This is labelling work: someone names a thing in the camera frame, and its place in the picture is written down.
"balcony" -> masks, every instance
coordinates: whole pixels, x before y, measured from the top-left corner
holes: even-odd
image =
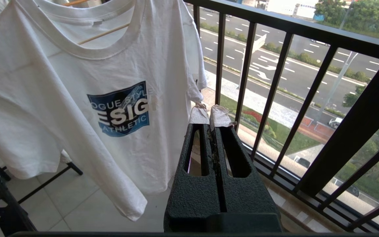
[[[378,233],[379,39],[225,0],[185,2],[205,57],[205,103],[229,109],[289,222]],[[51,176],[8,186],[22,198]],[[68,171],[22,206],[41,231],[163,231],[168,194],[148,197],[131,223],[89,177]]]

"black metal railing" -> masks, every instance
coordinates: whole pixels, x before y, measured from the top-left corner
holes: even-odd
[[[193,5],[194,21],[198,32],[200,32],[200,7],[212,9],[219,13],[215,86],[215,103],[217,104],[220,104],[221,95],[226,15],[232,15],[250,22],[244,64],[241,71],[240,90],[235,117],[236,122],[239,122],[241,119],[243,99],[248,81],[248,71],[252,54],[251,49],[253,48],[257,24],[273,27],[286,32],[257,137],[253,147],[245,144],[247,152],[251,154],[251,159],[261,174],[265,175],[274,183],[278,184],[346,231],[379,232],[379,225],[372,221],[373,218],[379,215],[379,207],[375,208],[370,213],[362,215],[358,211],[336,199],[379,161],[379,151],[332,195],[322,191],[323,187],[331,180],[331,178],[335,176],[335,174],[352,158],[364,143],[367,142],[367,140],[379,129],[379,71],[373,77],[362,95],[351,108],[350,112],[343,119],[343,122],[325,144],[322,151],[301,179],[297,178],[295,175],[291,174],[290,171],[280,165],[280,162],[295,136],[296,131],[307,112],[308,106],[316,94],[337,49],[344,48],[379,59],[379,39],[338,30],[273,12],[267,12],[262,9],[255,9],[225,0],[184,1]],[[278,156],[277,161],[274,162],[272,159],[257,151],[257,148],[271,110],[271,105],[278,88],[280,76],[294,35],[315,39],[320,42],[328,43],[331,46],[322,62],[311,89],[305,98],[295,123],[290,130],[289,136],[283,145],[280,155]]]

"tiled floor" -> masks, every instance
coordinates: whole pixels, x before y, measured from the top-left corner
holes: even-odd
[[[65,168],[61,164],[59,171]],[[27,180],[13,178],[7,187],[19,200],[54,174]],[[68,170],[21,206],[39,231],[150,231],[163,232],[164,210],[169,190],[146,197],[144,215],[131,222],[114,207],[99,187],[86,175]]]

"tree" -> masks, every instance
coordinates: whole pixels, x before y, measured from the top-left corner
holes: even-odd
[[[323,15],[325,22],[339,26],[346,12],[343,8],[345,5],[345,1],[319,0],[316,4],[315,15]]]
[[[355,2],[346,20],[348,28],[379,32],[379,0]]]
[[[346,95],[344,95],[343,107],[345,107],[345,108],[352,107],[355,104],[355,102],[358,100],[359,96],[361,96],[361,94],[365,90],[365,87],[364,86],[356,86],[356,89],[355,89],[356,93],[355,94],[347,93]]]

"printed logo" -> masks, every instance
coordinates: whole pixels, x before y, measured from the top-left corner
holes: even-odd
[[[87,95],[99,116],[102,132],[123,137],[149,125],[146,82],[102,95]]]

